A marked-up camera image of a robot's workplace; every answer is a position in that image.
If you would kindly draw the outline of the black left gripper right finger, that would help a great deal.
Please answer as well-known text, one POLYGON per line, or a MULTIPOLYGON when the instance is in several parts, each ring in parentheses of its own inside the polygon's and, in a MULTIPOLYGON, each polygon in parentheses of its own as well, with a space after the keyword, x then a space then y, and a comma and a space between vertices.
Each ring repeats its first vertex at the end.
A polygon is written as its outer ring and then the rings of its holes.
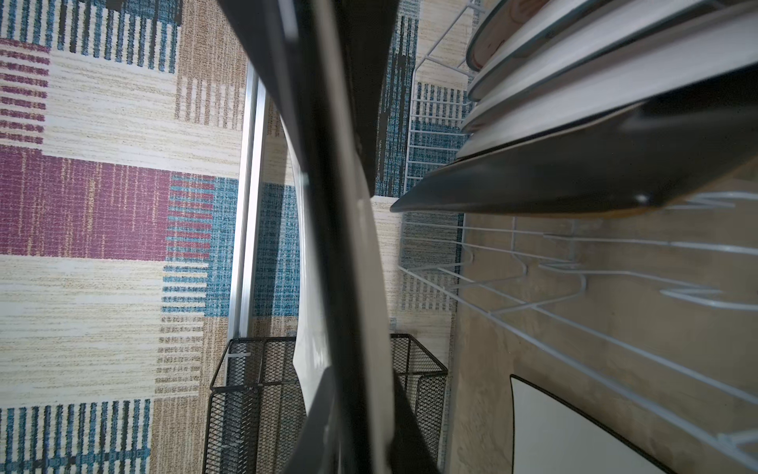
POLYGON ((390 465, 394 474, 438 474, 439 470, 426 446, 405 389, 394 385, 395 430, 390 446, 390 465))

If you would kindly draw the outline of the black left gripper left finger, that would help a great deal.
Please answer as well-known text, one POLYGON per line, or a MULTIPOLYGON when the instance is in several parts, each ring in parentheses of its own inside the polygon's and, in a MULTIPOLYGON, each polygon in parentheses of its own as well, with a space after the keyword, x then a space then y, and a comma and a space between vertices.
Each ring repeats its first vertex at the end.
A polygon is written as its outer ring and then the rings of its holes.
POLYGON ((285 474, 340 472, 339 416, 334 371, 322 374, 296 448, 284 467, 285 474))

